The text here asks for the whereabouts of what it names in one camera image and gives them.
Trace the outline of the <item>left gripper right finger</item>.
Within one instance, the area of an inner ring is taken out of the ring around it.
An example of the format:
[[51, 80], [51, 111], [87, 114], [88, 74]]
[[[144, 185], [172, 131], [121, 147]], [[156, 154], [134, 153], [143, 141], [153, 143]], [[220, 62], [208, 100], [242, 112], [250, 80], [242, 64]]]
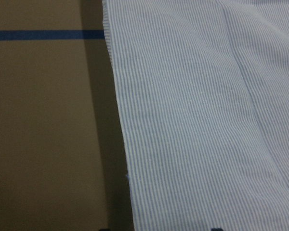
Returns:
[[210, 231], [223, 231], [223, 228], [211, 228]]

